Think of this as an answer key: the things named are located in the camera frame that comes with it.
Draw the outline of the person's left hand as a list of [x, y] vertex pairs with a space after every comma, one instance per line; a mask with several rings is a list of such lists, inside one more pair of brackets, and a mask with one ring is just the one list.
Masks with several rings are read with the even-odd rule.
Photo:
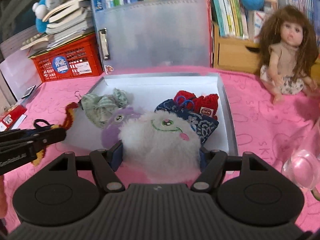
[[8, 204], [5, 194], [4, 176], [0, 176], [0, 218], [4, 218], [7, 214]]

